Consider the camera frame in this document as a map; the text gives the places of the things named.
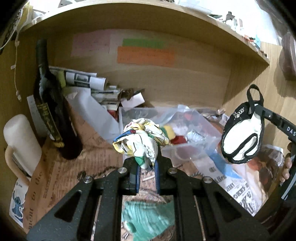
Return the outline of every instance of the metal screw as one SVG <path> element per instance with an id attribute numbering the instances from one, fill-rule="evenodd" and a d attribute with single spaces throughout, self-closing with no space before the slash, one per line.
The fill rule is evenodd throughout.
<path id="1" fill-rule="evenodd" d="M 202 179 L 205 183 L 211 183 L 213 181 L 213 179 L 211 177 L 204 177 Z"/>
<path id="2" fill-rule="evenodd" d="M 175 173 L 177 173 L 177 168 L 171 167 L 171 168 L 168 170 L 168 172 L 169 172 L 170 174 L 175 174 Z"/>
<path id="3" fill-rule="evenodd" d="M 91 182 L 92 182 L 92 177 L 87 176 L 87 177 L 85 177 L 85 178 L 83 179 L 83 181 L 84 181 L 85 183 L 91 183 Z"/>
<path id="4" fill-rule="evenodd" d="M 119 173 L 126 173 L 127 169 L 125 167 L 118 168 Z"/>

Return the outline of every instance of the black wine bottle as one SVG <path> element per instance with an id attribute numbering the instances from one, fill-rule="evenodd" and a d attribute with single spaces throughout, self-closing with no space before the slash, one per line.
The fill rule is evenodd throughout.
<path id="1" fill-rule="evenodd" d="M 67 112 L 62 88 L 57 78 L 49 71 L 47 41 L 41 39 L 36 45 L 38 64 L 34 86 L 34 99 L 44 121 L 48 135 L 65 159 L 74 159 L 82 151 L 82 143 Z"/>

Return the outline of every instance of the finger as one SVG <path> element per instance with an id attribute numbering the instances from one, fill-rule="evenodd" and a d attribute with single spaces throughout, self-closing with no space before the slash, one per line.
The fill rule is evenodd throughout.
<path id="1" fill-rule="evenodd" d="M 292 167 L 292 161 L 291 161 L 291 158 L 286 158 L 285 159 L 285 165 L 288 169 L 290 169 Z"/>
<path id="2" fill-rule="evenodd" d="M 288 151 L 291 151 L 291 149 L 292 149 L 292 142 L 290 142 L 290 143 L 288 144 L 287 149 L 288 149 Z"/>
<path id="3" fill-rule="evenodd" d="M 283 183 L 286 179 L 284 179 L 284 177 L 280 177 L 279 180 Z"/>
<path id="4" fill-rule="evenodd" d="M 289 179 L 289 177 L 290 177 L 289 170 L 286 168 L 283 170 L 283 172 L 281 174 L 286 180 Z"/>

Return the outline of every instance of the plastic storage box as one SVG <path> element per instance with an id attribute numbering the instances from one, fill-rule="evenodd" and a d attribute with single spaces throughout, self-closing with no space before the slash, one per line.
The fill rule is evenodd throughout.
<path id="1" fill-rule="evenodd" d="M 177 136 L 183 136 L 187 143 L 168 145 L 162 148 L 163 156 L 172 160 L 177 167 L 187 161 L 196 161 L 204 155 L 210 155 L 221 140 L 221 133 L 216 130 L 201 114 L 192 109 L 155 107 L 119 108 L 121 132 L 133 119 L 150 119 L 160 127 L 170 126 Z"/>

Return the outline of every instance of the crumpled cloth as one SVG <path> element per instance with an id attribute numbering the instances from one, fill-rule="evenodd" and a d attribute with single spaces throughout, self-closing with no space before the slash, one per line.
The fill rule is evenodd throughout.
<path id="1" fill-rule="evenodd" d="M 121 154 L 134 156 L 141 168 L 155 163 L 158 146 L 166 146 L 169 139 L 150 119 L 140 118 L 125 126 L 123 133 L 113 140 L 113 146 Z"/>
<path id="2" fill-rule="evenodd" d="M 121 221 L 133 241 L 149 241 L 175 224 L 174 202 L 159 204 L 129 201 L 125 202 Z"/>

